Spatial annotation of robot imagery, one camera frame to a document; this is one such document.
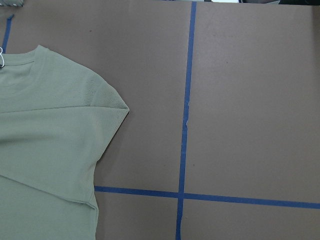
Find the olive green long-sleeve shirt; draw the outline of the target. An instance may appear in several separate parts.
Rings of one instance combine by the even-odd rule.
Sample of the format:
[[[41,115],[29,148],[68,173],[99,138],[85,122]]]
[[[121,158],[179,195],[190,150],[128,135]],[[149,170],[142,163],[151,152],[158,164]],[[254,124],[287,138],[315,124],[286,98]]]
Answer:
[[[94,173],[129,113],[100,75],[41,45],[0,55],[0,237],[94,240]]]

